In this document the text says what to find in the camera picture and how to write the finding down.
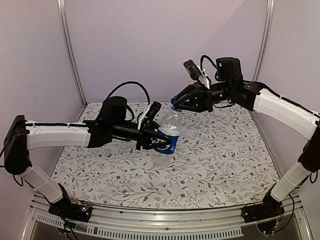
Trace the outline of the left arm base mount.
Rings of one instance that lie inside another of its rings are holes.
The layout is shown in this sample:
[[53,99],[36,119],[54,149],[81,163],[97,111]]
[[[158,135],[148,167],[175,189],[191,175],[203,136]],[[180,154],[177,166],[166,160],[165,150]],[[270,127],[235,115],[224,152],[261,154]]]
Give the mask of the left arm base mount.
[[51,203],[48,212],[61,219],[70,219],[88,223],[92,214],[92,205],[83,200],[77,203],[64,197],[56,203]]

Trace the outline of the blue bottle cap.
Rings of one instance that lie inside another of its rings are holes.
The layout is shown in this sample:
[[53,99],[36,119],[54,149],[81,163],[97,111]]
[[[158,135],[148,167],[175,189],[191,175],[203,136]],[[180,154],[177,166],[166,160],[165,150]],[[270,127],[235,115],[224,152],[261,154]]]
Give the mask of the blue bottle cap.
[[171,103],[172,103],[172,108],[175,111],[181,112],[183,110],[183,105],[184,105],[183,101],[172,99]]

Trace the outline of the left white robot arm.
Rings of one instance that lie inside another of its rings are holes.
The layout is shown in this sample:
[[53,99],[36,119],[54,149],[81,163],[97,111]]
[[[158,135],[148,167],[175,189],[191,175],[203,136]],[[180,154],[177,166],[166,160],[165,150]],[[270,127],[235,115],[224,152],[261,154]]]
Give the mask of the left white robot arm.
[[136,149],[150,150],[171,144],[169,137],[158,131],[154,117],[161,108],[159,102],[149,104],[137,122],[127,120],[131,108],[127,99],[112,96],[104,100],[96,119],[75,123],[51,123],[27,121],[24,115],[15,117],[3,142],[1,155],[5,170],[19,176],[36,191],[55,204],[55,209],[63,216],[74,213],[74,205],[69,202],[63,188],[42,169],[33,166],[29,151],[49,147],[100,148],[114,139],[135,141]]

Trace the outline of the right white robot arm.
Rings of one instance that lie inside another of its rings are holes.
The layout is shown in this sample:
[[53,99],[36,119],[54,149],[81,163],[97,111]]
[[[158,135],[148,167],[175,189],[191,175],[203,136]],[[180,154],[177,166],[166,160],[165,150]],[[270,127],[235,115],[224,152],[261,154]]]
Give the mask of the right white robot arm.
[[216,69],[216,83],[211,83],[202,65],[192,60],[184,62],[183,66],[195,82],[171,99],[176,109],[211,112],[214,104],[228,101],[231,106],[239,105],[269,116],[307,140],[297,163],[268,191],[258,208],[262,218],[269,218],[285,197],[320,169],[320,115],[275,93],[262,82],[244,80],[238,58],[221,57],[212,65]]

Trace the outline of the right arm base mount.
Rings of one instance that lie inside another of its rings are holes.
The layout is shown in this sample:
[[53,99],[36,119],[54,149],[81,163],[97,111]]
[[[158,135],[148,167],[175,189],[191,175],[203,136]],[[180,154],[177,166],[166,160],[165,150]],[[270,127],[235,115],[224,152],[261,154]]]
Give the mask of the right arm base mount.
[[266,220],[281,216],[285,213],[282,202],[267,200],[261,203],[249,203],[241,209],[241,216],[245,223]]

